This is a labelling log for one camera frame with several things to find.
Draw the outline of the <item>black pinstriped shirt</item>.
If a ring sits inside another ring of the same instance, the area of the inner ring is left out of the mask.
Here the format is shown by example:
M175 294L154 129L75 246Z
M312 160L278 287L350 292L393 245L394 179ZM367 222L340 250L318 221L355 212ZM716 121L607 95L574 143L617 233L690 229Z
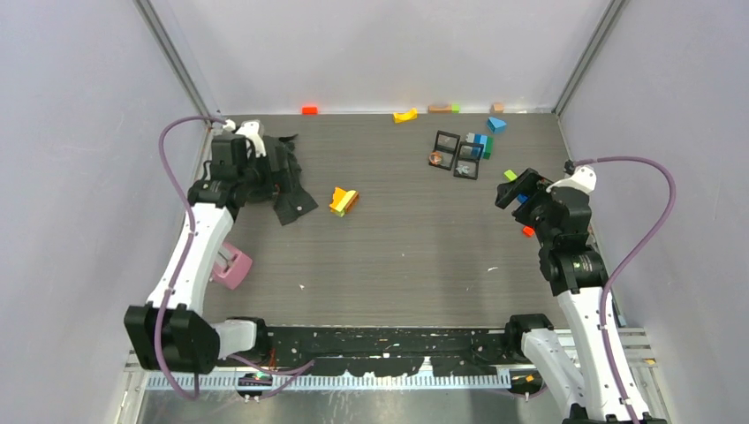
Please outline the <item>black pinstriped shirt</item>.
M261 183L251 190L248 201L270 201L281 225L293 223L318 208L316 200L301 184L302 168L294 154L297 137L297 134L264 136L266 155L253 162Z

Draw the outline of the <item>orange round brooch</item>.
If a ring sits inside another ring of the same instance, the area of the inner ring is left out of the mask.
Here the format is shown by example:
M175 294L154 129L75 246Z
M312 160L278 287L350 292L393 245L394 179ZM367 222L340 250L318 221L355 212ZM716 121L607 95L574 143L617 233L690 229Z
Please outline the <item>orange round brooch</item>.
M431 165L437 166L443 162L443 156L440 152L434 151L429 155L428 160Z

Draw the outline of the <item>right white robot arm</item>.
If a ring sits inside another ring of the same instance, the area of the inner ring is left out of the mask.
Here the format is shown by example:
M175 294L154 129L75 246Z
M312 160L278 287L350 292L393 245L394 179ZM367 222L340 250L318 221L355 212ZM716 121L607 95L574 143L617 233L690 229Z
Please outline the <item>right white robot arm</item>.
M608 273L589 244L589 197L594 170L576 168L556 182L528 168L497 187L496 206L513 211L540 244L540 270L570 326L577 356L570 357L543 314L513 315L504 350L516 362L531 361L566 423L656 423L633 379L604 292Z

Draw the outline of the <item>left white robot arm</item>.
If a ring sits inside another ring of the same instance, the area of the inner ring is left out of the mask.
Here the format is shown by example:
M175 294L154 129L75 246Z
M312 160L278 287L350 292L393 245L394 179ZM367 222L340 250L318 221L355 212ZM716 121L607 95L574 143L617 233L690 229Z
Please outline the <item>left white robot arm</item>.
M251 366L269 358L262 318L210 323L202 314L209 283L234 289L252 267L252 259L225 239L246 203L276 194L282 146L273 136L213 139L200 178L180 194L185 224L162 278L144 305L125 311L125 330L142 368L206 375L233 354Z

